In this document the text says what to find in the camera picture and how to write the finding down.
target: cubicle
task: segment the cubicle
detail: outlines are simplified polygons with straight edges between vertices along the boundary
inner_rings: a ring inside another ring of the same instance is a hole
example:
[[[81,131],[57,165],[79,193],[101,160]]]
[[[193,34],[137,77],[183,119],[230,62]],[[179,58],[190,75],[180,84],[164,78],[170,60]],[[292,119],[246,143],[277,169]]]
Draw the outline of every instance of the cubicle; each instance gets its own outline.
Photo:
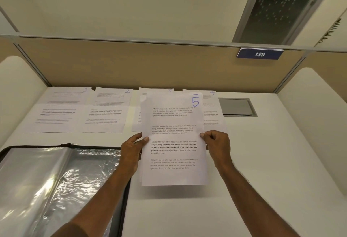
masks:
[[[240,48],[284,52],[278,60],[236,58]],[[250,99],[257,117],[225,117],[236,167],[302,236],[346,234],[347,51],[0,38],[0,58],[12,55],[52,86],[172,87]],[[39,96],[45,87],[35,88]],[[134,90],[121,134],[22,134],[15,129],[1,149],[63,143],[118,147],[134,134],[131,124],[137,103]],[[23,118],[15,117],[16,123]],[[142,187],[136,173],[123,212],[122,236],[249,236],[209,154],[207,160],[206,186]]]

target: handwritten number 5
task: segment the handwritten number 5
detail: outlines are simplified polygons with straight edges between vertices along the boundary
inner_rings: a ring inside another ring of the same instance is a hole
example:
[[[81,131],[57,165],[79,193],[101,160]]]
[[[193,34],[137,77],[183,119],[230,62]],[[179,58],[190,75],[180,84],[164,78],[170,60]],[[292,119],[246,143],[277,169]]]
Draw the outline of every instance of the handwritten number 5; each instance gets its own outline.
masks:
[[[199,105],[199,101],[194,100],[194,98],[199,98],[198,96],[193,96],[193,107],[197,107]]]

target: printed document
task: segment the printed document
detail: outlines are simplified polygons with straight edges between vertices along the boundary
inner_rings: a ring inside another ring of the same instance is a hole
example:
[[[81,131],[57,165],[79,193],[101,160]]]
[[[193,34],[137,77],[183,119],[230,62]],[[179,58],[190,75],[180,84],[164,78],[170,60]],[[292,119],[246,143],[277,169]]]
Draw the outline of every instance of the printed document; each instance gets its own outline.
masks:
[[[22,123],[23,133],[73,132],[90,87],[48,87]]]
[[[154,93],[166,93],[166,94],[173,94],[175,89],[174,88],[142,88],[138,90],[138,104],[137,107],[135,108],[135,116],[134,116],[134,121],[132,123],[132,131],[133,132],[141,132],[141,109],[140,109],[140,103],[141,100],[144,100],[147,96],[147,93],[149,92],[154,92]]]
[[[149,93],[141,102],[143,186],[207,184],[202,93]]]
[[[82,118],[84,133],[122,133],[132,89],[97,87]]]
[[[186,90],[188,92],[201,92],[203,94],[203,109],[204,109],[204,126],[205,131],[217,130],[228,133],[227,126],[224,122],[222,108],[220,107],[219,99],[216,91],[212,90]]]

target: white desk surface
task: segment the white desk surface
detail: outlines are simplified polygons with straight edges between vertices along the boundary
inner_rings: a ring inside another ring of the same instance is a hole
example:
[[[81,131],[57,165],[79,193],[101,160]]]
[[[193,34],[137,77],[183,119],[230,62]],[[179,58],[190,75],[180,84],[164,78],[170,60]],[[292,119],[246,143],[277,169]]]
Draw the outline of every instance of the white desk surface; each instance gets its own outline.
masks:
[[[20,134],[2,146],[120,146],[131,132],[134,90],[122,134]],[[323,167],[276,94],[218,93],[250,98],[257,114],[225,117],[232,159],[259,194],[304,236],[346,236],[347,197]],[[206,186],[142,187],[133,176],[122,237],[250,236],[207,152]]]

